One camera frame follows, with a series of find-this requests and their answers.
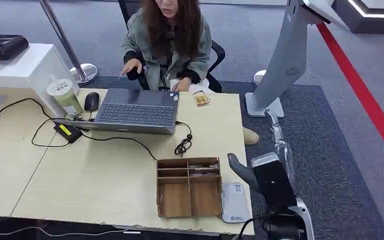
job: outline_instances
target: red floor stripe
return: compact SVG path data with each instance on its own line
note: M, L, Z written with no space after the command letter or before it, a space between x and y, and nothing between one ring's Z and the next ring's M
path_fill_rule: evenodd
M329 47L330 52L335 58L337 64L339 65L340 69L348 80L349 85L351 85L355 95L357 96L358 100L367 112L370 120L373 122L377 131L384 140L384 112L382 111L381 107L379 106L378 102L375 100L373 95L370 93L362 78L354 69L350 60L347 58L344 51L341 49L332 33L329 31L328 27L324 23L321 23L317 25L317 28L320 31L321 36L323 37L327 46Z

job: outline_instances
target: office chair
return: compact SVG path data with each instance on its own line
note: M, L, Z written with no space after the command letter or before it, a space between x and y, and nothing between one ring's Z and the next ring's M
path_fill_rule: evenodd
M135 14L141 7L142 7L142 0L118 0L118 4L120 5L121 12L123 14L124 22L127 27L127 22L129 21L130 17ZM214 40L212 41L211 48L215 51L217 54L217 60L214 62L214 64L208 69L208 73L206 75L206 79L208 79L209 82L209 89L216 93L222 92L222 86L220 83L211 75L211 71L214 70L223 59L226 57L225 50L218 45ZM143 57L142 59L139 59L142 63L145 63ZM145 78L144 74L140 74L139 78L137 79L139 81L140 86L144 90L149 90L150 87L148 86L148 82Z

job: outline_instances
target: speaker grille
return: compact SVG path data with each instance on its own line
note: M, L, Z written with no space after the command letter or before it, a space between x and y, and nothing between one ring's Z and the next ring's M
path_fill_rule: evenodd
M300 69L297 66L290 66L286 69L285 75L292 77L300 74Z

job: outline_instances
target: floor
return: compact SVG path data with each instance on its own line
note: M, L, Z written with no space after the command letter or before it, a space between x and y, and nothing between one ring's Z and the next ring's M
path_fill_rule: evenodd
M60 0L52 6L80 61L95 64L103 76L118 76L122 68L118 49L126 27L117 3ZM216 4L202 4L201 9L213 39L226 51L214 76L223 81L252 81L254 73L269 64L283 9ZM384 111L384 35L329 29ZM71 65L37 1L0 0L0 34L56 44ZM384 221L384 141L315 26L308 27L307 52L307 72L297 84L321 86Z

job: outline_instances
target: wooden desk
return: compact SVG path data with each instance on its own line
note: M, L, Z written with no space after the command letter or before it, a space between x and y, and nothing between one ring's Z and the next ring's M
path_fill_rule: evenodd
M107 90L81 89L78 95L81 104L90 92L98 92L102 101ZM184 157L218 156L222 181L243 183L229 168L227 160L227 153L235 153L246 164L239 96L210 97L211 104L204 107L197 107L190 93L181 93L179 97L177 120L187 123L193 135L193 145ZM134 137L157 159L164 159L177 157L174 149L188 133L187 127L180 125L174 136L105 131L88 135ZM52 144L65 142L57 134ZM244 187L251 215L249 187L246 183ZM237 234L243 225L227 224L216 217L158 217L156 166L148 152L129 140L102 142L85 137L65 148L48 149L11 216L200 234ZM245 234L254 234L252 224Z
M21 99L38 99L31 89L0 88L7 99L0 110ZM46 147L32 145L32 136L47 119L33 101L9 107L0 116L0 216L9 217L25 190ZM37 135L37 143L48 145L55 135L52 123L45 125Z

